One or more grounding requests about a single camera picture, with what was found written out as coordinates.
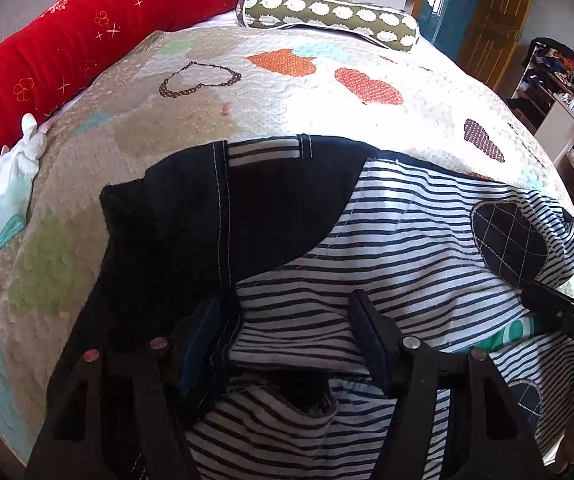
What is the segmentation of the navy striped frog pants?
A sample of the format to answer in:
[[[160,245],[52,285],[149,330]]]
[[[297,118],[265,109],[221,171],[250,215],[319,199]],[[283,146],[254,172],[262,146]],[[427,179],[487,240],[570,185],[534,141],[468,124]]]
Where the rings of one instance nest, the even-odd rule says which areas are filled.
[[[541,456],[574,411],[574,343],[522,305],[574,275],[574,216],[536,190],[331,136],[175,153],[99,203],[109,242],[47,390],[76,363],[189,332],[234,299],[231,377],[186,431],[197,479],[369,479],[395,408],[348,318],[351,292],[446,353],[485,350]],[[450,396],[429,461],[442,479]]]

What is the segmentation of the long red bolster pillow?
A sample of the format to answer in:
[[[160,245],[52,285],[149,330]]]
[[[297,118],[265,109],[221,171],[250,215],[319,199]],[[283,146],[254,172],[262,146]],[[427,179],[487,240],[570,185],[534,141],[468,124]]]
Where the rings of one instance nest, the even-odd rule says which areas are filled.
[[[152,32],[229,12],[238,0],[58,0],[0,44],[0,151],[26,113],[44,122]]]

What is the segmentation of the wooden door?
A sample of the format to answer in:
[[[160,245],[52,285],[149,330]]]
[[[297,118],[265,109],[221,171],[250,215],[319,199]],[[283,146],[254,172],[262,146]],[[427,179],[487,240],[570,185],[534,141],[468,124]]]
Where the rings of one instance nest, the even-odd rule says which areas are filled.
[[[456,64],[496,90],[522,36],[531,0],[478,0]]]

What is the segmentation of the heart patterned quilt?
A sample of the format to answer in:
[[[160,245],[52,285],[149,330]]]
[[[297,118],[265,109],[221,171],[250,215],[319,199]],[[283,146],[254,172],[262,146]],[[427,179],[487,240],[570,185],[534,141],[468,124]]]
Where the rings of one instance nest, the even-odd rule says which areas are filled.
[[[0,437],[28,462],[47,390],[100,273],[108,185],[213,142],[331,136],[536,190],[574,207],[549,157],[487,87],[430,44],[333,32],[156,32],[49,133],[29,222],[0,251]],[[557,287],[574,297],[574,275]]]

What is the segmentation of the green white patterned pillow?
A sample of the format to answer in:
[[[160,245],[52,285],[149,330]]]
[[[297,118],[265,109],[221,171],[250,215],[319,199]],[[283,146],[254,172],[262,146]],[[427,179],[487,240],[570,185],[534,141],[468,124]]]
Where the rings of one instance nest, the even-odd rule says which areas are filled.
[[[412,15],[349,0],[239,0],[236,18],[246,28],[337,30],[394,51],[412,50],[419,39]]]

